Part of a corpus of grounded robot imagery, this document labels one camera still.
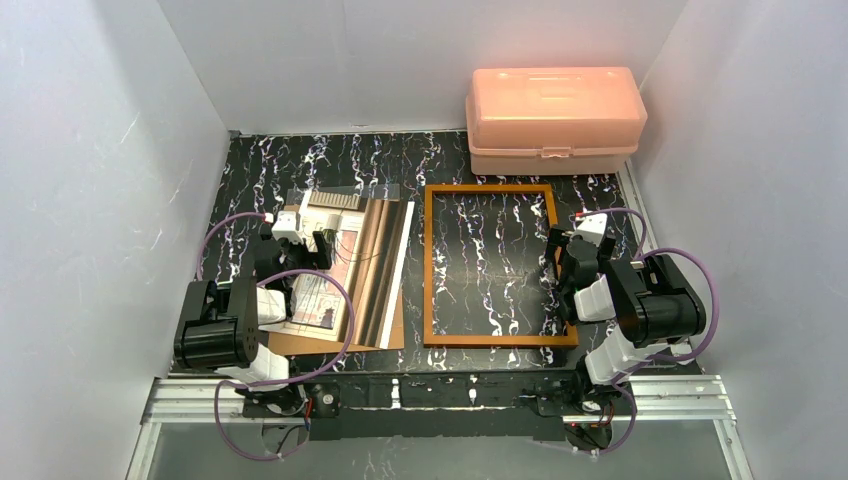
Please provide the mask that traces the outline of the clear acrylic sheet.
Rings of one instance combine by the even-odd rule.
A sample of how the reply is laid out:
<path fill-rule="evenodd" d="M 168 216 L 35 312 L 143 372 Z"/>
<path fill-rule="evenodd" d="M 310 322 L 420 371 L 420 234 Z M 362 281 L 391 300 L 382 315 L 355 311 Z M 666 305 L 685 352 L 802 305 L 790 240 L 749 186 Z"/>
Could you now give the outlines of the clear acrylic sheet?
<path fill-rule="evenodd" d="M 307 191 L 316 193 L 356 195 L 363 198 L 378 198 L 383 200 L 401 200 L 402 194 L 398 184 L 364 184 L 352 186 L 316 186 L 310 188 L 294 187 L 287 191 L 286 205 L 300 204 L 306 197 Z"/>

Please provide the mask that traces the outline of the wooden picture frame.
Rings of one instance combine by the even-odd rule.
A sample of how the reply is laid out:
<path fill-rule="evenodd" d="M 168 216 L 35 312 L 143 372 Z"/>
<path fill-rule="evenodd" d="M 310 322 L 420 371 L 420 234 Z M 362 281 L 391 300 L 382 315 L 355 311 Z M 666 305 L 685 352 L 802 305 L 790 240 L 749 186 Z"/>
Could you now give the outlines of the wooden picture frame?
<path fill-rule="evenodd" d="M 574 349 L 579 346 L 577 329 L 565 323 L 566 335 L 441 335 L 435 331 L 433 274 L 434 235 L 434 197 L 436 194 L 542 194 L 550 223 L 558 223 L 553 189 L 550 184 L 517 185 L 471 185 L 471 184 L 428 184 L 423 194 L 423 345 L 425 347 L 445 348 L 563 348 Z"/>

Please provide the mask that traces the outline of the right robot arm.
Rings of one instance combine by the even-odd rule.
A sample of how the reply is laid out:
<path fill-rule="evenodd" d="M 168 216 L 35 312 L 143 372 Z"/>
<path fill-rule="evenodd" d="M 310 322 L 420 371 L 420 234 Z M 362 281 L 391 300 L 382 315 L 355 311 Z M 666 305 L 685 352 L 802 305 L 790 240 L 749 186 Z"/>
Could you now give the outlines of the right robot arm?
<path fill-rule="evenodd" d="M 706 327 L 702 300 L 669 256 L 615 259 L 613 246 L 609 234 L 593 241 L 559 226 L 549 231 L 544 267 L 557 275 L 552 288 L 555 319 L 565 326 L 609 320 L 615 326 L 599 346 L 580 357 L 568 379 L 537 387 L 535 410 L 543 417 L 586 403 L 608 413 L 641 365 Z"/>

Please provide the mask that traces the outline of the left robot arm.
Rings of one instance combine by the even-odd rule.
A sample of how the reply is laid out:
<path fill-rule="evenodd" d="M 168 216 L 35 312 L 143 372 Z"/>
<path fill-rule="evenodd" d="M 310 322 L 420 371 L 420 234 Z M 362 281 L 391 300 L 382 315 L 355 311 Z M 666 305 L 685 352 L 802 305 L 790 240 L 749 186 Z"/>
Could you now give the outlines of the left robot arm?
<path fill-rule="evenodd" d="M 299 295 L 296 278 L 283 271 L 327 270 L 332 265 L 332 230 L 315 232 L 316 245 L 276 240 L 265 234 L 251 256 L 253 270 L 229 283 L 188 284 L 173 341 L 179 368 L 225 375 L 242 383 L 238 395 L 248 412 L 261 417 L 333 418 L 340 413 L 337 386 L 317 383 L 268 385 L 289 374 L 285 357 L 262 344 L 261 327 L 292 321 Z"/>

